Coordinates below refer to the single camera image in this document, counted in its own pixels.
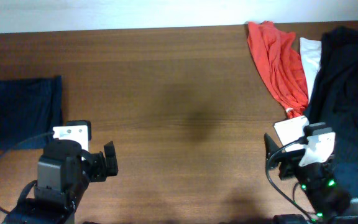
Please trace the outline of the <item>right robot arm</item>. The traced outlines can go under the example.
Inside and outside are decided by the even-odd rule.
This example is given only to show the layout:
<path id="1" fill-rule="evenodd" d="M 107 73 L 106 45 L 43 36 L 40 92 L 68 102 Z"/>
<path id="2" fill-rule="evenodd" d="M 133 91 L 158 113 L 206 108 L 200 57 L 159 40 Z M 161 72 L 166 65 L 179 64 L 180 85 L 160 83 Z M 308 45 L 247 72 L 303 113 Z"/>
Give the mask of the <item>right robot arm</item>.
<path id="1" fill-rule="evenodd" d="M 278 147 L 264 134 L 265 173 L 279 169 L 280 180 L 295 178 L 313 207 L 308 212 L 286 196 L 299 214 L 275 215 L 272 223 L 358 223 L 358 191 L 351 194 L 351 182 L 340 183 L 339 174 L 358 174 L 358 167 L 333 167 L 336 134 L 326 123 L 309 124 L 304 134 Z"/>

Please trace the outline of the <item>navy blue shorts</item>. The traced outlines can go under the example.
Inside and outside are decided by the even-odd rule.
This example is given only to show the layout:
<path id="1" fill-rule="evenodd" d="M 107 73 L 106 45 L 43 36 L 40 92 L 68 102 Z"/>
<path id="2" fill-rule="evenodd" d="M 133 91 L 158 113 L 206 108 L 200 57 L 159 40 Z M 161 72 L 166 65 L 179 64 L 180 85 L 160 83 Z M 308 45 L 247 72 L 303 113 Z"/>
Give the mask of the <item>navy blue shorts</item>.
<path id="1" fill-rule="evenodd" d="M 16 144 L 62 124 L 61 76 L 0 80 L 0 149 L 43 148 L 51 136 Z"/>

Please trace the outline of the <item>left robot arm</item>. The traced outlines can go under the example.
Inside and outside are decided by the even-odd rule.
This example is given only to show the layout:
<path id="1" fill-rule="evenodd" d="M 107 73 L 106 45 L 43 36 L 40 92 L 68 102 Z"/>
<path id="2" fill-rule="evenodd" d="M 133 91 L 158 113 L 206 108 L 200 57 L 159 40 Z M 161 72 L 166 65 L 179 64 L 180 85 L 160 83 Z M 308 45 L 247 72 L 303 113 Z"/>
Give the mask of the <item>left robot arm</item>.
<path id="1" fill-rule="evenodd" d="M 55 140 L 44 147 L 37 179 L 22 190 L 4 223 L 74 223 L 75 212 L 92 182 L 104 182 L 118 174 L 112 141 L 104 152 L 90 153 L 72 140 Z"/>

